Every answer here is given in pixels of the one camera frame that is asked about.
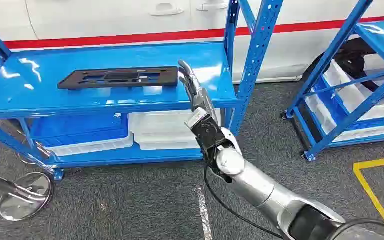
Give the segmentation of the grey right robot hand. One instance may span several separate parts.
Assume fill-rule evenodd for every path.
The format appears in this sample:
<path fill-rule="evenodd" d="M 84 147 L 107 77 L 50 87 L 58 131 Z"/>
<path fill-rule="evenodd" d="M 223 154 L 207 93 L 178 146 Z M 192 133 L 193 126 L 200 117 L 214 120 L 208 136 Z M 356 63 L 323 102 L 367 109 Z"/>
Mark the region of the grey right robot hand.
<path fill-rule="evenodd" d="M 218 122 L 216 109 L 214 108 L 208 91 L 201 86 L 193 69 L 187 62 L 181 59 L 178 61 L 178 64 L 178 70 L 183 74 L 183 77 L 180 76 L 179 79 L 183 83 L 188 98 L 191 102 L 191 110 L 194 111 L 200 107 L 206 110 L 206 112 L 209 113 L 216 122 Z"/>

